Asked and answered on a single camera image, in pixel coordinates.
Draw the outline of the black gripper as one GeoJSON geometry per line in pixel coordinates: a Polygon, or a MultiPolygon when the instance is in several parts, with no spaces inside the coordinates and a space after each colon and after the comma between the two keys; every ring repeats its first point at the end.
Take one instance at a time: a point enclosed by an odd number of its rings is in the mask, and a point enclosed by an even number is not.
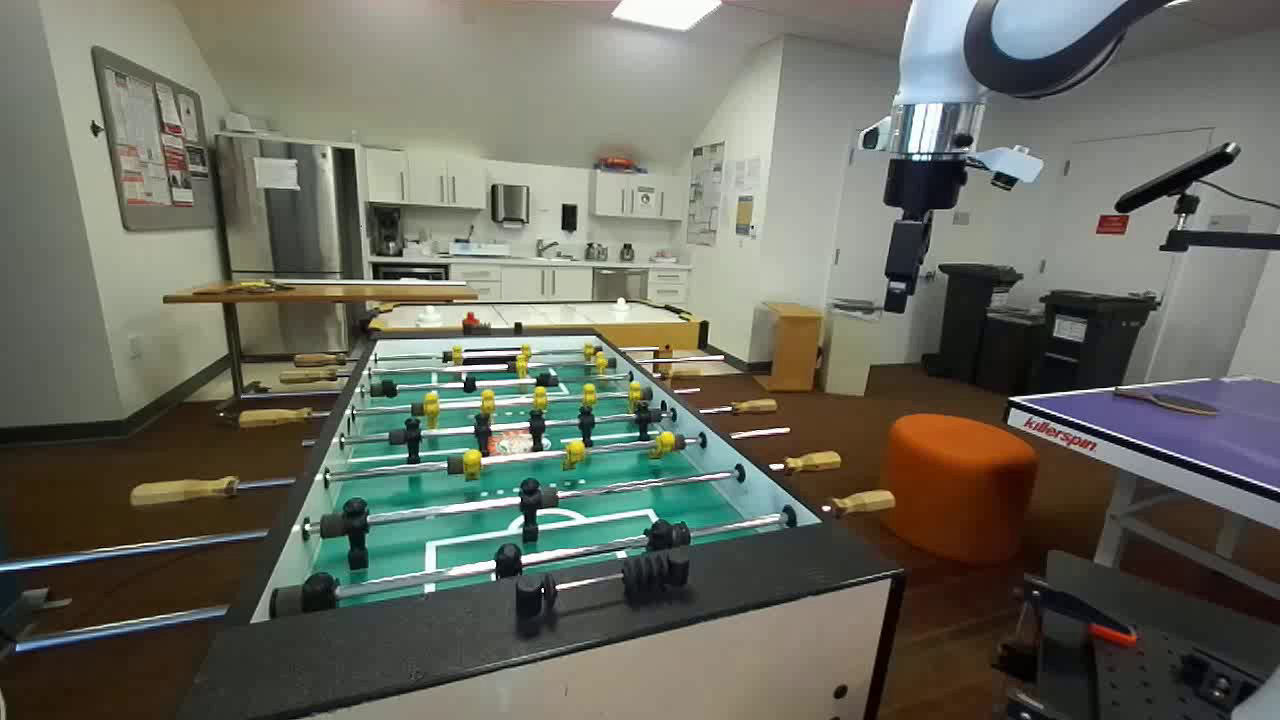
{"type": "Polygon", "coordinates": [[[967,172],[959,162],[893,162],[885,206],[899,213],[893,226],[888,265],[885,265],[885,313],[904,313],[917,299],[917,271],[926,255],[933,218],[959,200],[967,172]]]}

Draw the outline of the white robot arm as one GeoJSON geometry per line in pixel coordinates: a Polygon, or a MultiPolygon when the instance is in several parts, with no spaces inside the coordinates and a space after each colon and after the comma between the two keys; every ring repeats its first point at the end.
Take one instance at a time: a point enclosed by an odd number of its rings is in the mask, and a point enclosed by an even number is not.
{"type": "Polygon", "coordinates": [[[996,187],[1031,186],[1043,162],[1019,144],[980,149],[986,96],[1040,99],[1082,84],[1122,32],[1169,0],[912,0],[893,111],[865,131],[888,157],[885,206],[899,213],[885,262],[885,308],[904,313],[926,255],[933,218],[970,167],[996,187]]]}

